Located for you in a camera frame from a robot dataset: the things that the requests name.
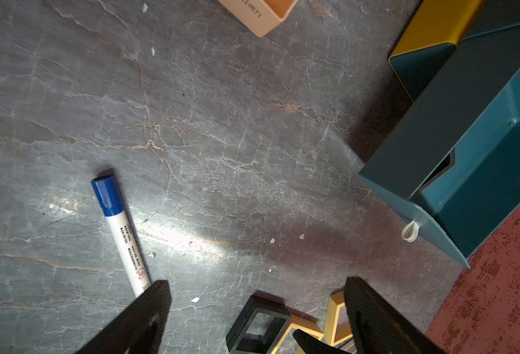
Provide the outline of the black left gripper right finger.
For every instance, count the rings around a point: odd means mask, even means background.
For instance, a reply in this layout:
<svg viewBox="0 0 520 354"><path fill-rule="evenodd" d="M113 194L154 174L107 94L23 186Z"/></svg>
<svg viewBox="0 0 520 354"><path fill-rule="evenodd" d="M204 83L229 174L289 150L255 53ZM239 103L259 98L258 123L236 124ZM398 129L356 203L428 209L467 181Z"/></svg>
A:
<svg viewBox="0 0 520 354"><path fill-rule="evenodd" d="M443 353L363 278L344 287L349 324L358 353Z"/></svg>

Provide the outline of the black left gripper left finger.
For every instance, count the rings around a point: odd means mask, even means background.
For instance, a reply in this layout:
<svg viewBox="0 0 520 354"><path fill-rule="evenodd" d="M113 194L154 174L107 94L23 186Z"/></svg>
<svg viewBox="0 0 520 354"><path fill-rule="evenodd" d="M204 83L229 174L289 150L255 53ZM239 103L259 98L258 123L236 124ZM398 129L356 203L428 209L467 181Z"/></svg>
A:
<svg viewBox="0 0 520 354"><path fill-rule="evenodd" d="M78 352L157 353L170 307L169 282L157 280Z"/></svg>

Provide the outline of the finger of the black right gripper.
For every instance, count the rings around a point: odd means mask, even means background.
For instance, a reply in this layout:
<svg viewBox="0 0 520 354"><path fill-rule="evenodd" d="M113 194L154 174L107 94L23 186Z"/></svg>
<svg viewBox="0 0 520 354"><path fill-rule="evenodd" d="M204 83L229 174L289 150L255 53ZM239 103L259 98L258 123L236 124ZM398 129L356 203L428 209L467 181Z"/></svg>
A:
<svg viewBox="0 0 520 354"><path fill-rule="evenodd" d="M302 330L295 330L292 335L305 354L347 354L347 352L327 345Z"/></svg>

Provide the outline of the beige lattice file organizer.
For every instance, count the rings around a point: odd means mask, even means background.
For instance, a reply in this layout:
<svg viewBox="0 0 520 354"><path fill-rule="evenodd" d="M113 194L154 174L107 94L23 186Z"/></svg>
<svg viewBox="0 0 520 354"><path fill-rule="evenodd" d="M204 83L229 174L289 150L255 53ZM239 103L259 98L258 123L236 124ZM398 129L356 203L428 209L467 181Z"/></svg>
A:
<svg viewBox="0 0 520 354"><path fill-rule="evenodd" d="M252 33L263 38L289 16L297 0L220 0Z"/></svg>

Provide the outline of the teal bottom drawer yellow case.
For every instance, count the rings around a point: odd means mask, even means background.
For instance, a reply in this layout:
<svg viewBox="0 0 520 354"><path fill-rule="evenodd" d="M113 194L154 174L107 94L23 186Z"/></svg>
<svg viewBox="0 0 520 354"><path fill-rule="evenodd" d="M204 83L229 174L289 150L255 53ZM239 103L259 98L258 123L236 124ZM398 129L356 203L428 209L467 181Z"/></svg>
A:
<svg viewBox="0 0 520 354"><path fill-rule="evenodd" d="M426 0L388 63L415 101L465 39L520 25L520 1Z"/></svg>

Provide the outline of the blue white marker pen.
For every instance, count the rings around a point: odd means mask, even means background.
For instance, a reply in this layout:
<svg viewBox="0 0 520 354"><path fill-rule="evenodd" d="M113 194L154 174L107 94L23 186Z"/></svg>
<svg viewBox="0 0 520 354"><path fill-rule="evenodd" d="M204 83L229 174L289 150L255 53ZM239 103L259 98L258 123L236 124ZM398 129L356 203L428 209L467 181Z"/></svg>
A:
<svg viewBox="0 0 520 354"><path fill-rule="evenodd" d="M114 175L101 176L93 179L91 186L117 246L130 285L138 297L151 286L151 280L125 211L117 181Z"/></svg>

